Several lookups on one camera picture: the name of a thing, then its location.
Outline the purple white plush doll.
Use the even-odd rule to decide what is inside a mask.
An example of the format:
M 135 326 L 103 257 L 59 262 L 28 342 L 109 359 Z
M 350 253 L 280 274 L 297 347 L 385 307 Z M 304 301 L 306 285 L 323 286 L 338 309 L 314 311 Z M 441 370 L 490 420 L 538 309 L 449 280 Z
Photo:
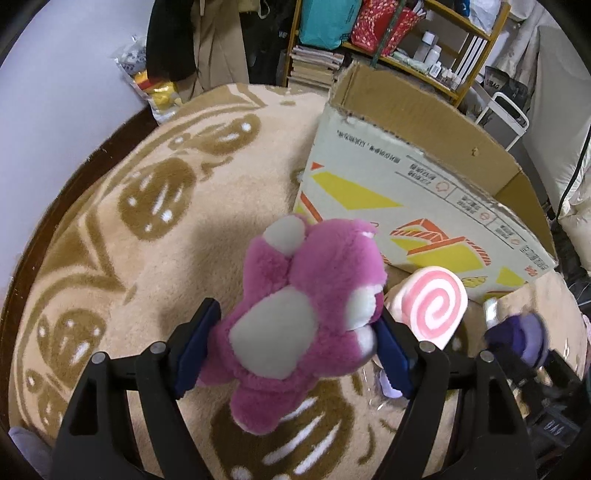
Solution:
M 549 334 L 540 315 L 534 312 L 511 315 L 487 330 L 485 340 L 494 346 L 509 348 L 526 365 L 537 369 L 549 353 Z

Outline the pink swirl roll plush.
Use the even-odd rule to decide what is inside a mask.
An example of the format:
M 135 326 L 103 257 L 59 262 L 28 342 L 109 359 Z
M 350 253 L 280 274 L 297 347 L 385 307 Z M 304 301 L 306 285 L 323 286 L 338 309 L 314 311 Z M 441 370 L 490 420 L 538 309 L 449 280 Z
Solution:
M 419 341 L 429 341 L 443 350 L 466 313 L 468 294 L 455 273 L 430 266 L 415 271 L 390 289 L 385 307 Z

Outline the pink bear plush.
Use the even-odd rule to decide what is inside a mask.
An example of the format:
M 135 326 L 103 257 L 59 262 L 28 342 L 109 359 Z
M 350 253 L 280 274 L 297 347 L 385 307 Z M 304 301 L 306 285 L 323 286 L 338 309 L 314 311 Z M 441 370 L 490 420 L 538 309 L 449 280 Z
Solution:
M 374 356 L 387 282 L 376 234 L 359 219 L 287 215 L 250 242 L 242 299 L 209 333 L 197 379 L 238 383 L 230 413 L 243 431 L 273 432 L 318 381 Z

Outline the beige brown patterned blanket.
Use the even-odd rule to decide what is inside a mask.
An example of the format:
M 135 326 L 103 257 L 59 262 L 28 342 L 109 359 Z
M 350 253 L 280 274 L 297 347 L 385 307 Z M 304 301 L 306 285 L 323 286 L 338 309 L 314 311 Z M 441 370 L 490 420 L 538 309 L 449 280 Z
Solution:
M 16 344 L 16 403 L 29 427 L 55 448 L 93 354 L 137 355 L 188 322 L 206 298 L 224 318 L 242 299 L 253 239 L 287 215 L 322 222 L 294 205 L 328 100 L 243 84 L 201 94 L 72 206 L 47 250 Z M 529 293 L 539 298 L 550 351 L 581 371 L 586 330 L 555 268 L 492 298 L 510 315 L 529 308 Z M 480 303 L 468 295 L 444 352 L 475 358 L 485 350 Z M 232 419 L 238 383 L 195 382 L 178 405 L 210 479 L 377 479 L 409 401 L 391 386 L 376 340 L 368 363 L 322 378 L 262 436 Z M 424 479 L 444 465 L 457 401 L 449 392 Z

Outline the printed cardboard box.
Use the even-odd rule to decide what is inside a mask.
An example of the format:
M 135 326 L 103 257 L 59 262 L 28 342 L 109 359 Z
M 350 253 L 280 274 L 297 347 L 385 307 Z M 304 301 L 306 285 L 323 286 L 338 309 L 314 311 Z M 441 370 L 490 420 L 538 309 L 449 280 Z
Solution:
M 444 267 L 479 303 L 557 264 L 514 157 L 436 95 L 360 63 L 332 86 L 294 209 L 312 222 L 374 224 L 388 264 Z

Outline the white rolling utility cart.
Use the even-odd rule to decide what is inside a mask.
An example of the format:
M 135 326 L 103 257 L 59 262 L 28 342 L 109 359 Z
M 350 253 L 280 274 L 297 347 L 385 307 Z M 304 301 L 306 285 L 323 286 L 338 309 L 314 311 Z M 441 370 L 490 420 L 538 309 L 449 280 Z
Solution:
M 496 92 L 490 98 L 485 108 L 477 117 L 475 123 L 477 125 L 482 125 L 484 118 L 489 113 L 498 117 L 514 133 L 514 138 L 505 147 L 505 150 L 510 152 L 529 129 L 529 118 L 513 100 L 500 91 Z

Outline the wooden bookshelf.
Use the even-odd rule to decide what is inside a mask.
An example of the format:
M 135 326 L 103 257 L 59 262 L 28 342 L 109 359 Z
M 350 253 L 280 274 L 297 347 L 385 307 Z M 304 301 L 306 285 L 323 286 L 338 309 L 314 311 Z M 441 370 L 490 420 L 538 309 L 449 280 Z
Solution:
M 359 60 L 398 69 L 458 107 L 484 67 L 510 4 L 501 1 L 297 1 L 284 86 L 322 93 Z

